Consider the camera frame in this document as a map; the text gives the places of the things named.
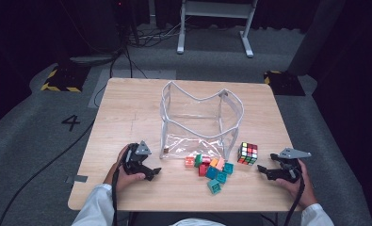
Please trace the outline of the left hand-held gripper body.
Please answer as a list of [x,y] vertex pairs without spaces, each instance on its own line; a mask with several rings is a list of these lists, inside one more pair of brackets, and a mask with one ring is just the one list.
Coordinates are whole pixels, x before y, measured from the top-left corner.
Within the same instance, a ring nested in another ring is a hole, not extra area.
[[122,157],[122,165],[127,174],[143,173],[146,167],[139,163],[141,156],[150,155],[152,152],[141,140],[140,143],[131,143],[128,145],[125,154]]

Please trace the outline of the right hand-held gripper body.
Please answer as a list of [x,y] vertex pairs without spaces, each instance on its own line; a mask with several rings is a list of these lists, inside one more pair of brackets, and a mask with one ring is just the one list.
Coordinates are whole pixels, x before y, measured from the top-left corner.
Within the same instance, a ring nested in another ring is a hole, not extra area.
[[278,154],[278,157],[282,169],[286,172],[285,180],[295,183],[302,174],[299,160],[311,156],[312,154],[310,152],[303,152],[293,148],[285,148],[281,151]]

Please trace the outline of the multicoloured puzzle cube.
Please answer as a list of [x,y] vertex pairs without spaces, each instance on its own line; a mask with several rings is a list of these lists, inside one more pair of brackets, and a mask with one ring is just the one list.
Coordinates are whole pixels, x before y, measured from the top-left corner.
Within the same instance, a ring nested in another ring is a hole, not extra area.
[[258,158],[258,147],[255,144],[242,142],[237,151],[237,162],[252,166]]

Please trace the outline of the clear bag with white trim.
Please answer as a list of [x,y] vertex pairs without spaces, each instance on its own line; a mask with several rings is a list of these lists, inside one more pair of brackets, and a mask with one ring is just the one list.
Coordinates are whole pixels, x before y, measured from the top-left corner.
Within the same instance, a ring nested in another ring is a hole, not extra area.
[[198,98],[170,81],[162,88],[162,158],[205,154],[227,159],[244,115],[241,100],[230,90]]

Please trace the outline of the person's left hand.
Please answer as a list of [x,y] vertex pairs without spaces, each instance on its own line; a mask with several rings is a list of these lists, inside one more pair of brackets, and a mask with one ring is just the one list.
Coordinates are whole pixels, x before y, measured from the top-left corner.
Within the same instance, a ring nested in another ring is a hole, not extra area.
[[105,184],[112,184],[114,172],[116,171],[117,168],[119,168],[120,172],[119,172],[119,176],[118,176],[118,182],[117,182],[117,185],[116,185],[116,188],[115,188],[115,190],[118,193],[123,191],[130,184],[132,184],[134,182],[137,182],[137,181],[142,181],[142,180],[145,179],[145,174],[144,173],[127,174],[124,171],[123,166],[118,167],[118,165],[121,161],[121,157],[123,156],[123,154],[125,153],[126,150],[127,150],[127,147],[124,146],[122,148],[122,150],[119,152],[116,162],[112,164],[109,172],[107,173],[107,175],[104,179]]

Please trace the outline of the person's right hand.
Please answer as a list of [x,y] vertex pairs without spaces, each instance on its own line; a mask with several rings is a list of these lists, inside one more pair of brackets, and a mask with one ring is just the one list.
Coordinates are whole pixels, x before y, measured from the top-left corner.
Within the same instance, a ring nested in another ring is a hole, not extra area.
[[[299,198],[299,206],[302,210],[309,207],[312,204],[317,203],[317,198],[315,197],[314,188],[312,185],[312,182],[310,180],[310,177],[308,175],[308,170],[305,166],[305,164],[300,160],[299,164],[302,169],[302,175],[300,176],[300,179],[304,180],[304,190]],[[290,183],[288,181],[285,181],[284,179],[277,179],[276,183],[286,189],[289,194],[296,199],[299,194],[299,184],[298,183]]]

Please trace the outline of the grey tape piece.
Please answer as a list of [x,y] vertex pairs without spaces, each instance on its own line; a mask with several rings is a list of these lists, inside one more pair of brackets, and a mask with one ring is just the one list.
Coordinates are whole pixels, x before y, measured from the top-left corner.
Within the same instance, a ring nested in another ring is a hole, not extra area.
[[67,184],[74,184],[75,182],[85,183],[88,180],[87,176],[83,175],[72,175],[68,176],[65,180]]

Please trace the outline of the person's torso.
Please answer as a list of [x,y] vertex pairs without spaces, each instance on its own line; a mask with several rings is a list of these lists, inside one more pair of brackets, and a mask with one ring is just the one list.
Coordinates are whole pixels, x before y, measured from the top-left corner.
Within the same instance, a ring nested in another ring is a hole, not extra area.
[[170,226],[226,226],[222,223],[202,218],[185,218],[174,222]]

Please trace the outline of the black yellow striped floor base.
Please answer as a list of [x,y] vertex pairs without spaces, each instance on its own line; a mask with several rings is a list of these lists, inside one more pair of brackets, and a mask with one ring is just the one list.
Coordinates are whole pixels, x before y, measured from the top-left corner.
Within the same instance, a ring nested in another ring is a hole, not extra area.
[[264,82],[271,87],[274,95],[305,95],[299,79],[288,72],[267,71],[264,73]]
[[41,90],[81,92],[90,67],[62,68],[55,66],[47,76]]

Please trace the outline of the grey pillar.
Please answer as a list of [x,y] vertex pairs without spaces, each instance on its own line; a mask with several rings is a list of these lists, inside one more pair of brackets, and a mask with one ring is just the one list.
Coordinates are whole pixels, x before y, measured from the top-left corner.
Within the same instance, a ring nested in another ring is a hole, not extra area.
[[345,2],[346,0],[320,0],[315,17],[288,66],[289,73],[304,76],[309,72],[341,14]]

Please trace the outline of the white metal stand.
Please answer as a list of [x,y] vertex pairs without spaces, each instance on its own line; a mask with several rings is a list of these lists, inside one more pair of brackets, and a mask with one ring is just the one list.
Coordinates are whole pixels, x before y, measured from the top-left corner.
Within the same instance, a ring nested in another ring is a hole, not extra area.
[[248,35],[251,29],[251,22],[257,7],[257,3],[258,0],[251,0],[251,2],[248,4],[182,0],[180,15],[180,34],[178,38],[177,53],[181,55],[185,51],[186,16],[203,16],[245,19],[245,29],[239,32],[239,36],[242,41],[246,56],[253,57],[254,53],[251,49]]

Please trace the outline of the dark equipment cabinet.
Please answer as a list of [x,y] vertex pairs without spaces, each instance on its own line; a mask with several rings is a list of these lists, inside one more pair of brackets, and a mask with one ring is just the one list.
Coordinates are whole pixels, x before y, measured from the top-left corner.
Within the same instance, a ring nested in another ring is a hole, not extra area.
[[57,0],[80,39],[92,53],[114,54],[121,48],[110,0]]

